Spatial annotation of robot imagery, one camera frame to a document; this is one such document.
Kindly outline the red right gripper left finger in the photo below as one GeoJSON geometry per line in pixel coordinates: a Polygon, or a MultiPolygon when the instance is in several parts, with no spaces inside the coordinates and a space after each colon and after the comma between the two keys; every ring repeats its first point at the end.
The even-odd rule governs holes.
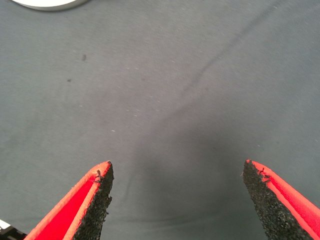
{"type": "Polygon", "coordinates": [[[91,168],[25,237],[27,240],[99,240],[114,180],[113,165],[91,168]]]}

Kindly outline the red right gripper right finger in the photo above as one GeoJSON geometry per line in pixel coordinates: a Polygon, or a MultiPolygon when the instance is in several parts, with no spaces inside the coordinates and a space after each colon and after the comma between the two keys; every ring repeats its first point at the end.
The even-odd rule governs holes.
{"type": "Polygon", "coordinates": [[[320,238],[320,209],[273,170],[247,159],[242,177],[269,240],[320,238]]]}

